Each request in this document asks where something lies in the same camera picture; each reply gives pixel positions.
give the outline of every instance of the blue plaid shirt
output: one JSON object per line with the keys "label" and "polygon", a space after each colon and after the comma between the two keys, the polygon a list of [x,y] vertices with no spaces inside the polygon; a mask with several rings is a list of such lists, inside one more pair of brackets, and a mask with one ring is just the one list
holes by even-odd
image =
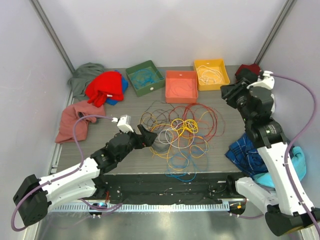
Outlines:
{"label": "blue plaid shirt", "polygon": [[225,156],[250,177],[268,172],[264,161],[246,133],[229,146]]}

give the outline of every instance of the green tray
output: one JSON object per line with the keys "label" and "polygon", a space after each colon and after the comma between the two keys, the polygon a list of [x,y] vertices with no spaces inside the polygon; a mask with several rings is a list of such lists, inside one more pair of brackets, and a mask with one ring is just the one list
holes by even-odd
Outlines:
{"label": "green tray", "polygon": [[[156,82],[154,83],[147,82],[145,86],[136,88],[139,81],[139,73],[137,72],[140,72],[140,71],[143,72],[144,70],[146,70],[146,73],[150,73],[150,74],[152,73],[154,75],[154,79],[156,80]],[[127,75],[127,78],[130,84],[132,85],[135,91],[135,94],[138,97],[141,97],[148,93],[154,92],[155,90],[163,88],[166,84],[165,78],[158,71],[158,69],[156,68],[156,66],[151,60],[129,67],[125,70],[125,73]]]}

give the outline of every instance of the yellow tray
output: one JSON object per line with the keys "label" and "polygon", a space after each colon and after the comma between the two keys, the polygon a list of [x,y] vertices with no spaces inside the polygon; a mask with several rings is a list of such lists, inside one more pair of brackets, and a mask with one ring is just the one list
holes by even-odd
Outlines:
{"label": "yellow tray", "polygon": [[199,91],[220,90],[221,86],[230,83],[222,58],[195,60],[193,69]]}

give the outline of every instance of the red cloth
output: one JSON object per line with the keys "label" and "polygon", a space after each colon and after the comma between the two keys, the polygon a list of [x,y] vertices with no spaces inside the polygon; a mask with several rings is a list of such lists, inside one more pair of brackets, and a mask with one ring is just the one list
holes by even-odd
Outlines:
{"label": "red cloth", "polygon": [[242,64],[242,65],[239,67],[239,69],[236,71],[235,75],[237,76],[242,69],[249,69],[251,72],[253,72],[254,74],[257,74],[257,75],[259,75],[259,72],[260,72],[260,70],[261,70],[260,67],[259,67],[259,65],[258,65],[258,64],[255,64],[255,63],[254,63],[254,64],[251,64],[251,65]]}
{"label": "red cloth", "polygon": [[[57,144],[74,142],[73,128],[76,121],[83,116],[88,115],[102,115],[105,116],[104,106],[96,107],[91,103],[87,103],[86,100],[77,102],[70,106],[67,106],[61,115],[59,133],[55,138]],[[85,140],[88,134],[89,122],[95,123],[96,117],[88,117],[81,120],[75,127],[75,136],[78,141]]]}
{"label": "red cloth", "polygon": [[102,106],[107,98],[122,101],[124,94],[122,92],[121,74],[116,71],[102,73],[86,87],[85,95],[90,98],[88,103],[93,103],[96,107]]}

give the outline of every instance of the white wall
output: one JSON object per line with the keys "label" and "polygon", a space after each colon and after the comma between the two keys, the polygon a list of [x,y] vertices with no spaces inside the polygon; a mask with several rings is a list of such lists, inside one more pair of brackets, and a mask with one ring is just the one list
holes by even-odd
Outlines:
{"label": "white wall", "polygon": [[40,0],[75,67],[254,62],[285,0]]}
{"label": "white wall", "polygon": [[[307,83],[320,99],[320,1],[299,0],[276,36],[261,66],[265,70],[294,77]],[[309,120],[313,101],[297,84],[276,79],[274,88],[278,120],[289,138]],[[317,207],[320,207],[320,114],[298,140],[306,154],[307,174],[302,183]]]}
{"label": "white wall", "polygon": [[29,1],[0,1],[0,239],[22,237],[13,196],[25,177],[48,174],[70,75]]}

